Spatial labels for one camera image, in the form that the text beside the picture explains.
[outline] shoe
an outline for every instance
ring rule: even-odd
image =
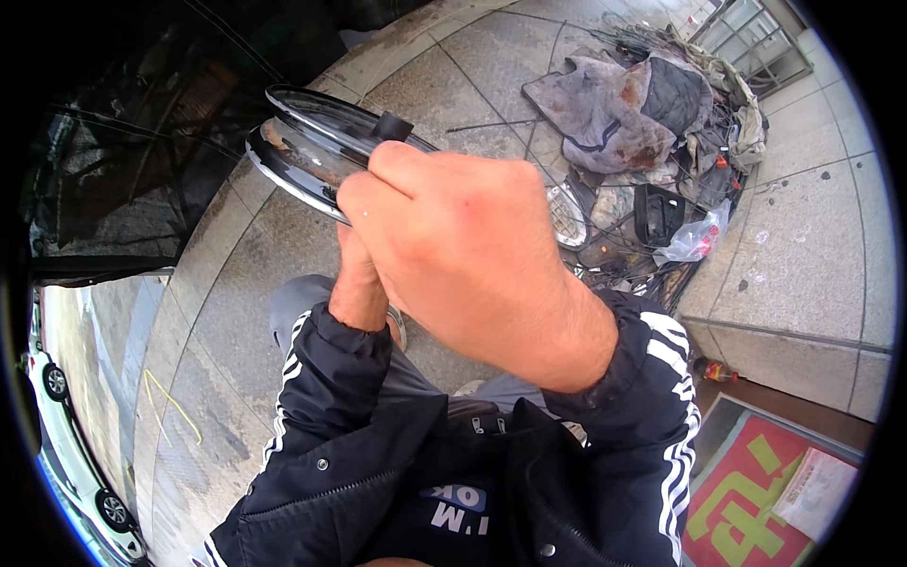
[[[471,396],[478,391],[479,386],[488,382],[488,380],[473,380],[460,386],[460,389],[453,394],[453,397]]]
[[[403,313],[392,303],[387,306],[387,316],[397,325],[397,330],[400,331],[400,350],[406,352],[406,326],[403,323]]]

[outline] car wheel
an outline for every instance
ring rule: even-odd
[[[97,504],[104,523],[115,532],[126,533],[132,528],[132,514],[116,494],[106,489],[100,490],[94,496],[94,503]]]
[[[57,402],[62,402],[69,396],[66,375],[59,366],[51,364],[44,369],[44,389],[47,390],[47,395]]]

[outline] right hand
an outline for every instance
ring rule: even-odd
[[[337,204],[407,313],[447,346],[556,391],[604,374],[614,317],[564,268],[528,162],[384,142]]]

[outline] pot lid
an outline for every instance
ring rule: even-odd
[[[371,112],[332,96],[289,85],[270,86],[270,118],[246,139],[252,162],[278,186],[334,220],[349,224],[336,205],[346,177],[365,171],[375,147],[406,142],[423,152],[437,148],[409,132],[413,125],[385,112]]]

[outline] gray pants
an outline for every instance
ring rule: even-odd
[[[299,316],[312,309],[316,303],[327,301],[334,288],[334,280],[318,274],[295,278],[274,292],[271,298],[270,325],[280,351],[286,355],[290,348],[290,332]],[[391,366],[378,393],[378,406],[413,399],[419,396],[438,396],[443,392],[422,376],[403,351],[394,344]],[[504,413],[513,411],[521,397],[527,398],[542,409],[545,400],[541,390],[512,374],[502,374],[482,384],[472,395],[475,399],[497,404]]]

